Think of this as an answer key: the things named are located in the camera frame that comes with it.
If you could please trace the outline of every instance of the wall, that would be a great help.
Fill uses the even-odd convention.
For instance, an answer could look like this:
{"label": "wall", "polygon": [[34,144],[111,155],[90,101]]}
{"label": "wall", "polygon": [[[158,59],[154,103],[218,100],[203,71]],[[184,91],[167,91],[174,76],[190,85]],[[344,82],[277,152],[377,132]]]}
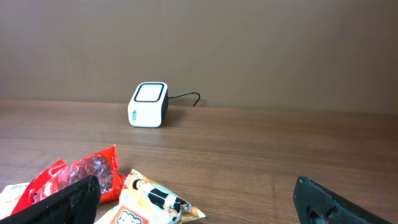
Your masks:
{"label": "wall", "polygon": [[397,42],[396,0],[2,0],[0,97],[398,113]]}

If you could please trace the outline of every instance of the black plastic piece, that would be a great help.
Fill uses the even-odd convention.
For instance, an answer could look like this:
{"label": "black plastic piece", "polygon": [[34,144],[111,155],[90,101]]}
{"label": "black plastic piece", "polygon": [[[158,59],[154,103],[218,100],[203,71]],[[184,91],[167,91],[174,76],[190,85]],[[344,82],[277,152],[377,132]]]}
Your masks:
{"label": "black plastic piece", "polygon": [[100,200],[100,184],[91,175],[0,220],[0,224],[92,224]]}
{"label": "black plastic piece", "polygon": [[306,177],[297,179],[293,201],[302,224],[390,223]]}

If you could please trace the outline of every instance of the wooden table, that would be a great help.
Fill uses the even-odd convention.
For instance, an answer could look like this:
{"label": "wooden table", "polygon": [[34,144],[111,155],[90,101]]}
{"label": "wooden table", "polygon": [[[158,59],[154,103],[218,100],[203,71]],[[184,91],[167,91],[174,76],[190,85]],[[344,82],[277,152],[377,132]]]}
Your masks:
{"label": "wooden table", "polygon": [[116,144],[123,174],[135,168],[209,217],[192,223],[298,223],[299,175],[398,222],[394,115],[170,106],[146,129],[124,104],[1,100],[0,143],[0,188]]}

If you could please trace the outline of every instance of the cartoon boy illustration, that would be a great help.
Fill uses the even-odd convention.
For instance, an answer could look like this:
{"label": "cartoon boy illustration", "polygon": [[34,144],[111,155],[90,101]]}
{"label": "cartoon boy illustration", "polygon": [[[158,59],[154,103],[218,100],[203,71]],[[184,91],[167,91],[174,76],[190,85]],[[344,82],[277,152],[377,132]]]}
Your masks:
{"label": "cartoon boy illustration", "polygon": [[133,213],[123,211],[120,217],[116,220],[117,224],[141,224],[142,220],[136,217]]}
{"label": "cartoon boy illustration", "polygon": [[173,222],[178,217],[181,209],[182,212],[192,211],[193,207],[191,204],[180,199],[161,185],[154,185],[147,183],[142,179],[137,179],[132,183],[132,187],[136,190],[142,189],[144,193],[148,196],[150,202],[158,206],[160,209],[165,210],[169,215],[173,217]]}

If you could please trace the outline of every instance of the black cable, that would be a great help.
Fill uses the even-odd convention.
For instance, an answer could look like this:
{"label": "black cable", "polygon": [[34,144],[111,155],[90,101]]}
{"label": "black cable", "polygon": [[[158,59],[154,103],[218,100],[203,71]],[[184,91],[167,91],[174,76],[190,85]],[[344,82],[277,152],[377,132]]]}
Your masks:
{"label": "black cable", "polygon": [[169,97],[169,99],[174,99],[174,98],[178,98],[178,97],[186,96],[186,95],[190,95],[190,94],[196,94],[196,95],[198,95],[198,99],[197,99],[196,102],[193,104],[193,106],[195,106],[195,105],[198,103],[198,101],[200,100],[200,94],[197,93],[197,92],[190,92],[190,93],[182,94],[182,95],[179,95],[179,96],[171,96],[171,97]]}

